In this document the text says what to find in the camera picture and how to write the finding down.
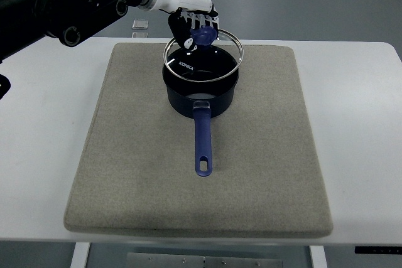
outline pot handle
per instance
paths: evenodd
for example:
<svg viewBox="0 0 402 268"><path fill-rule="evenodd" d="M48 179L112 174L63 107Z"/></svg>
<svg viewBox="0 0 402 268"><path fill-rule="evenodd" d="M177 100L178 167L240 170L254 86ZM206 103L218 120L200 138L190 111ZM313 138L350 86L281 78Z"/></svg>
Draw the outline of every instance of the pot handle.
<svg viewBox="0 0 402 268"><path fill-rule="evenodd" d="M211 109L209 102L195 101L193 104L195 126L195 172L202 177L212 173L211 146ZM201 170L201 162L207 163L207 169Z"/></svg>

